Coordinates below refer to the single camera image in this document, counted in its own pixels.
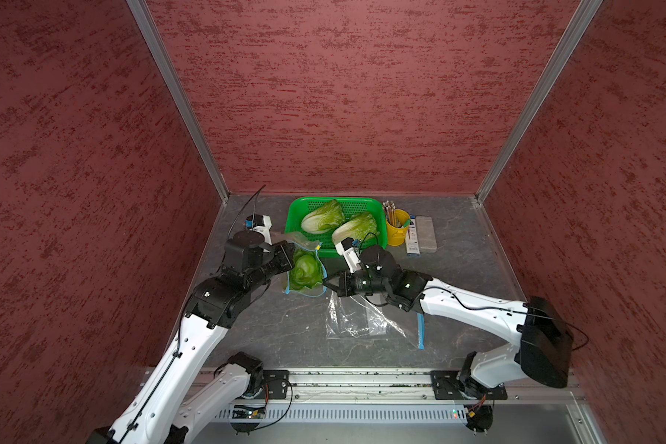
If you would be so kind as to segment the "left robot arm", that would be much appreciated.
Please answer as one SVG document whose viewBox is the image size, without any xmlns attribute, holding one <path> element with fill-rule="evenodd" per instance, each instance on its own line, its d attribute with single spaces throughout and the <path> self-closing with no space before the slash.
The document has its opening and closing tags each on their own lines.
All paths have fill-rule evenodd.
<svg viewBox="0 0 666 444">
<path fill-rule="evenodd" d="M 257 231 L 240 231 L 229 239 L 220 272 L 192 290 L 176 336 L 139 394 L 89 442 L 191 443 L 233 401 L 265 393 L 262 362 L 236 353 L 192 399 L 186 397 L 205 361 L 252 304 L 253 294 L 293 270 L 294 253 L 292 242 L 270 244 Z"/>
</svg>

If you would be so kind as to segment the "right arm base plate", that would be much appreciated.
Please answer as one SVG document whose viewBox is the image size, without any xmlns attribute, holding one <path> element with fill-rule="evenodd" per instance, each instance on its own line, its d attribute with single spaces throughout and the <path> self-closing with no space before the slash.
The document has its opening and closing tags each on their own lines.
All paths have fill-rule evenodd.
<svg viewBox="0 0 666 444">
<path fill-rule="evenodd" d="M 507 391 L 503 386 L 484 388 L 481 385 L 464 385 L 458 371 L 433 370 L 429 373 L 431 388 L 437 401 L 506 401 Z"/>
</svg>

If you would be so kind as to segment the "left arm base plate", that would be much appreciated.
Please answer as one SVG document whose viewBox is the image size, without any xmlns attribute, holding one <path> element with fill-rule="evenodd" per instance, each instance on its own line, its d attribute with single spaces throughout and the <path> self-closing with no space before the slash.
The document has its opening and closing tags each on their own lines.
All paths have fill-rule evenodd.
<svg viewBox="0 0 666 444">
<path fill-rule="evenodd" d="M 242 395 L 242 400 L 280 401 L 290 397 L 289 370 L 263 370 L 255 377 L 253 386 Z"/>
</svg>

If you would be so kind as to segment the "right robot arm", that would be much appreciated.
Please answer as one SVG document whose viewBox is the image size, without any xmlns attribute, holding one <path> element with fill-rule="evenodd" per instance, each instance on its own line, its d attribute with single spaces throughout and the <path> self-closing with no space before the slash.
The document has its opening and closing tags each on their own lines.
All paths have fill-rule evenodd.
<svg viewBox="0 0 666 444">
<path fill-rule="evenodd" d="M 472 351 L 451 387 L 463 399 L 481 400 L 510 381 L 532 379 L 553 389 L 568 385 L 574 335 L 553 305 L 492 298 L 455 287 L 429 274 L 403 269 L 378 245 L 359 250 L 352 240 L 336 246 L 348 268 L 325 279 L 340 297 L 377 296 L 380 307 L 449 318 L 482 329 L 505 344 Z"/>
</svg>

